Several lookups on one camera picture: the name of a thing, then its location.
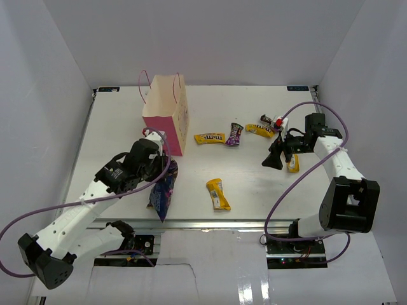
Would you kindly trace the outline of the purple snack chip bag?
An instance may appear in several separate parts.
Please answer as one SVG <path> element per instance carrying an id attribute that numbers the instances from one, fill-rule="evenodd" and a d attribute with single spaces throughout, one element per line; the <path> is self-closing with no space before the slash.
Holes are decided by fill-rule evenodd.
<path id="1" fill-rule="evenodd" d="M 174 158 L 171 158 L 167 172 L 150 191 L 149 203 L 146 208 L 154 210 L 161 222 L 166 219 L 177 176 L 178 164 Z"/>

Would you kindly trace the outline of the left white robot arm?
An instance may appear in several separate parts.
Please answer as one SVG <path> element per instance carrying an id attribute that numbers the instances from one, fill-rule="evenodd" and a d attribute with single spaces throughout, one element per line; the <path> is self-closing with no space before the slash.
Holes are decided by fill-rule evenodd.
<path id="1" fill-rule="evenodd" d="M 141 182 L 152 182 L 163 173 L 169 160 L 165 141 L 156 132 L 134 142 L 129 152 L 113 157 L 96 174 L 79 197 L 79 205 L 66 208 L 50 225 L 31 236 L 25 233 L 18 247 L 25 264 L 49 290 L 63 284 L 75 265 L 110 251 L 129 253 L 134 230 L 121 220 L 83 236 L 100 214 L 135 190 Z"/>

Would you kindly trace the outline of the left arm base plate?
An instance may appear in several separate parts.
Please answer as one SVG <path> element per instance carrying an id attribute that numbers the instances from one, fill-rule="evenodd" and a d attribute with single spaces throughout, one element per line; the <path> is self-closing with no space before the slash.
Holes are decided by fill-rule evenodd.
<path id="1" fill-rule="evenodd" d="M 125 238 L 118 248 L 104 252 L 102 255 L 129 255 L 131 257 L 152 255 L 154 244 L 155 237 L 152 234 L 133 234 Z"/>

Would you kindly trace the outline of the pink paper gift bag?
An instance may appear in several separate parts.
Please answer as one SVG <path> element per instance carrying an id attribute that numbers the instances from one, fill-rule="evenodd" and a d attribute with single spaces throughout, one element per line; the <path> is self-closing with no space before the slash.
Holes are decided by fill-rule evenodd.
<path id="1" fill-rule="evenodd" d="M 146 126 L 165 132 L 171 155 L 183 156 L 190 122 L 184 76 L 179 72 L 155 75 L 139 95 Z"/>

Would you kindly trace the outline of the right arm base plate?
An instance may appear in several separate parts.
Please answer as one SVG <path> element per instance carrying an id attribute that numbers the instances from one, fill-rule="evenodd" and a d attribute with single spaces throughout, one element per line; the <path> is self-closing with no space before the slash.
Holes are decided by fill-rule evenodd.
<path id="1" fill-rule="evenodd" d="M 263 235 L 260 242 L 266 246 L 267 254 L 325 254 L 323 241 L 275 241 Z"/>

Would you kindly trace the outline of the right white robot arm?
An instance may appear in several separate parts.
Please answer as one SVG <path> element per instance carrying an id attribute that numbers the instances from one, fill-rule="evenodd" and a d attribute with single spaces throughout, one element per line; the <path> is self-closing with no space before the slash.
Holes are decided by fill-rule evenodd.
<path id="1" fill-rule="evenodd" d="M 370 232 L 380 186 L 357 170 L 342 146 L 344 139 L 340 131 L 328 127 L 322 113 L 307 115 L 305 130 L 297 130 L 294 135 L 287 124 L 287 119 L 277 120 L 279 133 L 262 165 L 281 170 L 282 163 L 290 162 L 295 154 L 314 153 L 322 161 L 330 179 L 319 211 L 297 219 L 289 226 L 288 248 L 300 254 L 310 246 L 311 239 L 338 233 Z"/>

